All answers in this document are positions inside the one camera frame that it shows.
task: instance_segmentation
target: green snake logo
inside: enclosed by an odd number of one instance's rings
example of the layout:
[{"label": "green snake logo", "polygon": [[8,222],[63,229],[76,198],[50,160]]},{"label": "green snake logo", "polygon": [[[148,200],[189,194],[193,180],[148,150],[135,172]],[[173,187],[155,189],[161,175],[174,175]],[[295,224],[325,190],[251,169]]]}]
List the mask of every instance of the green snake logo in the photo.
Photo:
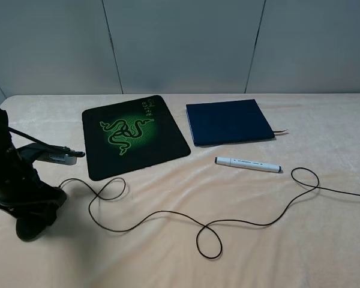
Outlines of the green snake logo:
[{"label": "green snake logo", "polygon": [[104,123],[100,121],[100,126],[104,132],[112,132],[108,137],[108,143],[112,145],[119,145],[120,156],[123,156],[126,151],[131,147],[128,138],[136,139],[143,136],[141,126],[148,122],[154,121],[153,119],[136,120],[133,125],[129,126],[124,119],[116,120],[114,123]]}]

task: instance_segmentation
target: marker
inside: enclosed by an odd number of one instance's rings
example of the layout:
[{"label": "marker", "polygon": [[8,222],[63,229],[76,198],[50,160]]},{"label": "marker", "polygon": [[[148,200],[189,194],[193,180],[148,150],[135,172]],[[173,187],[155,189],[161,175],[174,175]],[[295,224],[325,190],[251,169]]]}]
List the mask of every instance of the marker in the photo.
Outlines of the marker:
[{"label": "marker", "polygon": [[282,171],[280,165],[272,165],[272,164],[239,160],[233,158],[216,157],[215,163],[220,165],[231,166],[231,167],[254,169],[260,171],[267,171],[267,172],[280,173]]}]

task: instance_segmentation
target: cable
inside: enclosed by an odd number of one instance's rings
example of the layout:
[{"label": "cable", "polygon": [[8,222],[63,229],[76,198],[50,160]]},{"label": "cable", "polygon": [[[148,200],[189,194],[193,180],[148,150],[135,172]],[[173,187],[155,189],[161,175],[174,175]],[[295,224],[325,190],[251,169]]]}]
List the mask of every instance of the cable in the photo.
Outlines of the cable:
[{"label": "cable", "polygon": [[56,152],[64,153],[64,154],[67,154],[67,155],[69,155],[69,156],[74,156],[74,157],[84,157],[84,156],[85,156],[85,153],[84,153],[84,152],[72,151],[72,150],[67,151],[67,150],[64,150],[64,149],[62,149],[62,148],[58,148],[58,147],[49,145],[49,144],[47,144],[47,143],[45,143],[45,142],[43,142],[43,141],[40,141],[40,140],[38,140],[38,139],[36,139],[36,138],[28,135],[28,134],[25,134],[24,132],[21,132],[21,131],[19,131],[19,130],[13,129],[13,128],[8,127],[8,126],[4,126],[4,125],[2,125],[1,123],[0,123],[0,129],[1,129],[1,130],[4,130],[4,131],[12,132],[12,133],[14,133],[14,134],[17,134],[17,135],[19,135],[19,136],[21,136],[21,137],[24,137],[24,138],[26,138],[26,139],[28,139],[28,140],[30,140],[30,141],[33,141],[33,142],[35,142],[35,143],[37,143],[37,144],[43,145],[44,147],[47,147],[47,148],[49,148],[49,149],[51,149],[51,150],[55,150]]},{"label": "cable", "polygon": [[[297,171],[297,170],[305,170],[305,171],[308,171],[310,172],[312,175],[315,176],[316,178],[316,185],[310,185],[310,184],[306,184],[302,181],[299,181],[295,178],[294,176],[294,173]],[[324,188],[324,187],[320,187],[320,179],[319,177],[316,175],[316,173],[314,173],[312,170],[308,169],[308,168],[304,168],[304,167],[297,167],[297,168],[294,168],[291,173],[290,173],[292,179],[296,182],[296,183],[299,183],[303,186],[306,186],[306,187],[311,187],[311,189],[307,190],[306,192],[303,192],[299,195],[297,195],[296,197],[294,197],[289,203],[288,205],[285,207],[285,209],[282,211],[282,213],[275,219],[275,220],[272,220],[268,223],[256,223],[256,222],[251,222],[251,221],[246,221],[246,220],[240,220],[240,219],[217,219],[217,220],[214,220],[214,221],[211,221],[207,224],[203,224],[199,221],[197,221],[196,219],[190,217],[189,215],[187,214],[183,214],[181,212],[176,212],[176,211],[170,211],[170,210],[159,210],[159,211],[155,211],[153,213],[150,213],[148,216],[146,216],[143,220],[141,220],[140,222],[138,222],[136,225],[130,227],[130,228],[127,228],[127,229],[122,229],[122,230],[115,230],[115,229],[111,229],[111,228],[108,228],[102,224],[100,224],[95,218],[94,216],[92,215],[92,212],[91,212],[91,205],[93,204],[93,202],[99,198],[101,200],[104,200],[104,201],[110,201],[110,200],[115,200],[117,198],[119,198],[120,196],[123,195],[124,191],[125,191],[125,188],[126,188],[126,183],[125,183],[125,180],[123,178],[120,178],[120,177],[116,177],[116,178],[113,178],[111,179],[108,183],[106,183],[102,189],[96,193],[96,191],[91,187],[89,186],[85,181],[81,180],[81,179],[78,179],[78,178],[69,178],[69,179],[66,179],[64,181],[61,182],[61,184],[59,185],[59,188],[62,188],[68,181],[79,181],[83,184],[85,184],[94,194],[95,194],[95,197],[91,200],[91,202],[89,203],[88,205],[88,212],[89,212],[89,215],[91,216],[92,220],[98,225],[100,226],[101,228],[105,229],[105,230],[108,230],[108,231],[111,231],[111,232],[116,232],[116,233],[124,233],[124,232],[129,232],[137,227],[139,227],[142,223],[144,223],[145,220],[147,220],[149,217],[155,215],[155,214],[159,214],[159,213],[171,213],[171,214],[176,214],[176,215],[180,215],[180,216],[183,216],[185,218],[188,218],[190,220],[192,220],[193,222],[197,223],[198,225],[200,225],[202,228],[199,230],[199,232],[197,233],[196,235],[196,248],[198,250],[198,252],[205,258],[209,259],[209,260],[214,260],[214,259],[217,259],[219,258],[222,253],[223,253],[223,243],[221,241],[221,238],[220,236],[218,235],[218,233],[212,229],[210,226],[213,225],[213,224],[217,224],[217,223],[222,223],[222,222],[239,222],[239,223],[245,223],[245,224],[250,224],[250,225],[253,225],[253,226],[261,226],[261,227],[269,227],[273,224],[275,224],[278,220],[280,220],[284,214],[287,212],[287,210],[290,208],[291,204],[298,198],[300,198],[301,196],[303,195],[306,195],[308,194],[309,192],[312,192],[314,191],[315,189],[321,189],[321,190],[328,190],[328,191],[332,191],[332,192],[336,192],[336,193],[341,193],[341,194],[347,194],[347,195],[353,195],[353,196],[358,196],[360,197],[360,194],[356,194],[356,193],[350,193],[350,192],[343,192],[343,191],[339,191],[339,190],[335,190],[335,189],[330,189],[330,188]],[[115,197],[112,197],[112,198],[105,198],[105,197],[102,197],[100,196],[101,192],[104,191],[104,189],[110,184],[112,183],[113,181],[115,180],[121,180],[123,182],[123,189],[122,191]],[[206,255],[204,254],[201,249],[200,249],[200,244],[199,244],[199,236],[200,234],[204,231],[204,229],[208,229],[209,231],[211,231],[217,238],[218,242],[219,242],[219,245],[220,245],[220,248],[219,248],[219,252],[216,254],[216,255],[213,255],[213,256],[209,256],[209,255]]]}]

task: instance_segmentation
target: dark blue notebook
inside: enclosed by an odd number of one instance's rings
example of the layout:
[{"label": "dark blue notebook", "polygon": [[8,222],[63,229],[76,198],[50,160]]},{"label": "dark blue notebook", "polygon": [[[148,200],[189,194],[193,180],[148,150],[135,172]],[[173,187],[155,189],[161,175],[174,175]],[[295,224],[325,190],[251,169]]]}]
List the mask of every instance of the dark blue notebook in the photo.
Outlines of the dark blue notebook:
[{"label": "dark blue notebook", "polygon": [[254,99],[188,104],[187,115],[195,146],[275,137]]}]

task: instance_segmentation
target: black mouse pad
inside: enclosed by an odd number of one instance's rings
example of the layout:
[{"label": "black mouse pad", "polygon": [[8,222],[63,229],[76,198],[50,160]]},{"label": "black mouse pad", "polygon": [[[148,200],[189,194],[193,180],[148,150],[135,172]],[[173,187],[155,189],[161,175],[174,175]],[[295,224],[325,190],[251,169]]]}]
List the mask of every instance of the black mouse pad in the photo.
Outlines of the black mouse pad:
[{"label": "black mouse pad", "polygon": [[94,181],[191,153],[159,95],[89,109],[82,118],[88,173]]}]

